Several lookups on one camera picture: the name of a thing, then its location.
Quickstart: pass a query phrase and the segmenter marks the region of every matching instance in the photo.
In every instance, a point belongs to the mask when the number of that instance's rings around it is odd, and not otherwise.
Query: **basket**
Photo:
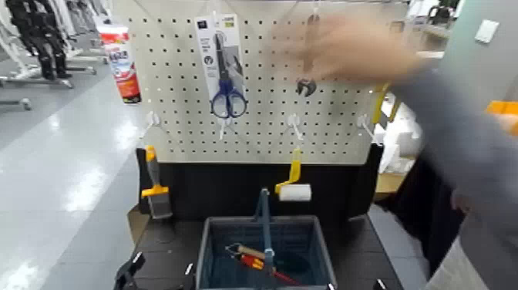
[[[328,249],[315,216],[270,217],[266,190],[262,190],[255,217],[209,217],[205,221],[198,258],[197,289],[328,289],[336,278]],[[241,243],[264,251],[264,270],[248,268],[230,257],[225,247]],[[270,275],[274,252],[289,251],[309,262],[302,273],[283,272],[301,286],[288,285]]]

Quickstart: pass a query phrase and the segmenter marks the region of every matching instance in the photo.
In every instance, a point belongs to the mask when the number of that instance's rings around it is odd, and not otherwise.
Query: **blue scissors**
[[[238,118],[247,111],[247,101],[234,87],[234,82],[229,76],[221,48],[220,36],[216,35],[214,41],[216,42],[216,57],[220,72],[220,90],[212,99],[210,110],[218,118]]]

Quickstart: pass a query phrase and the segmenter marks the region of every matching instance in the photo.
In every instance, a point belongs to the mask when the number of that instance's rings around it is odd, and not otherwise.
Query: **red screwdriver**
[[[256,270],[263,270],[264,269],[264,262],[263,260],[260,260],[258,258],[255,258],[254,256],[246,255],[246,254],[234,254],[232,255],[232,258],[240,261],[243,265],[248,266],[249,268],[256,269]],[[301,283],[295,281],[292,278],[289,278],[288,276],[279,273],[278,271],[274,270],[274,276],[284,282],[287,282],[291,285],[300,286]]]

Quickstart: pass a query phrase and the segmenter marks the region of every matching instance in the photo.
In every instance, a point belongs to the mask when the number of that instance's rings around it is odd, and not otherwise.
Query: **wall outlet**
[[[499,25],[500,24],[498,22],[484,19],[480,25],[479,31],[475,35],[475,39],[480,42],[490,43]]]

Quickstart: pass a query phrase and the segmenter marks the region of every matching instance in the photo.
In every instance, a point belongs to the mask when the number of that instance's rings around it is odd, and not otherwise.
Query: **black panel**
[[[302,165],[301,184],[311,184],[307,203],[279,202],[271,196],[273,215],[314,214],[322,223],[343,222],[365,214],[372,201],[382,147],[372,145],[360,166]],[[141,187],[149,188],[145,154],[137,151]],[[288,164],[160,164],[163,185],[170,188],[173,213],[181,221],[204,221],[208,217],[249,216],[259,192],[287,180]],[[146,200],[140,209],[149,212]]]

